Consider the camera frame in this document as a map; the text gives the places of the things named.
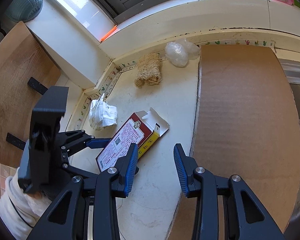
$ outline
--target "crumpled paper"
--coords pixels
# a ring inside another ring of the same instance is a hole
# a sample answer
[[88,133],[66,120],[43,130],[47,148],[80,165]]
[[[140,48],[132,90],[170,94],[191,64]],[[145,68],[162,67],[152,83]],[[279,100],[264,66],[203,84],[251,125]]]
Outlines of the crumpled paper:
[[95,130],[103,130],[104,127],[117,124],[117,107],[104,102],[105,94],[99,99],[92,100],[89,111],[89,123]]

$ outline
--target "white sleeve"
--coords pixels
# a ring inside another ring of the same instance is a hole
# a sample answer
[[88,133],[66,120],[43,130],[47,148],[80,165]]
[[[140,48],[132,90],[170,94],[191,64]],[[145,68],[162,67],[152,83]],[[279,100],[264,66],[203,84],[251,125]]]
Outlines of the white sleeve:
[[[18,170],[14,177],[10,176],[6,179],[5,189],[5,193],[0,198],[0,217],[16,240],[26,240],[32,230],[31,227],[35,226],[40,216],[35,214],[38,212],[33,210],[32,198],[23,194],[22,189],[18,185]],[[13,202],[20,215],[18,215],[11,202]],[[42,200],[35,200],[35,202],[44,202],[45,208],[51,203],[46,197]]]

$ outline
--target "blue rubber fingertip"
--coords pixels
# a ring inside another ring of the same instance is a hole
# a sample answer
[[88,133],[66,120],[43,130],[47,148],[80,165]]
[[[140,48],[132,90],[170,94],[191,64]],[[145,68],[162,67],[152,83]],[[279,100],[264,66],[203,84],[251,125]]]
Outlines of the blue rubber fingertip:
[[182,163],[181,157],[180,157],[180,153],[176,149],[176,146],[173,149],[173,158],[174,158],[174,163],[176,164],[181,190],[186,196],[188,196],[189,188],[188,188],[186,170],[183,166],[183,163]]
[[132,189],[133,179],[138,162],[138,146],[135,145],[125,178],[124,194],[127,197]]

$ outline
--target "loofah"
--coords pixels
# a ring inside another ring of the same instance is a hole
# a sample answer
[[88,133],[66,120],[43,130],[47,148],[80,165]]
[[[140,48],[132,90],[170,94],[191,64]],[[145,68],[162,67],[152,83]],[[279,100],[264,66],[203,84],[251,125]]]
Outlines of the loofah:
[[142,56],[138,63],[138,74],[134,80],[137,88],[141,88],[144,84],[149,86],[159,84],[161,81],[161,73],[159,70],[160,58],[157,53]]

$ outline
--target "wooden board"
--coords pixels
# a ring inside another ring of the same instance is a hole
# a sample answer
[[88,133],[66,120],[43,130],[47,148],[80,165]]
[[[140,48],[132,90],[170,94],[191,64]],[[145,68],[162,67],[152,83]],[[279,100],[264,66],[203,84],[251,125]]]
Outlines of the wooden board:
[[[270,48],[216,45],[202,47],[201,66],[194,158],[215,175],[240,175],[284,231],[300,183],[300,127],[280,63]],[[191,238],[194,213],[182,197],[169,240]]]
[[0,43],[0,163],[18,167],[22,150],[7,143],[7,133],[29,138],[33,106],[41,95],[28,87],[34,77],[46,87],[55,85],[60,70],[43,51],[23,22]]

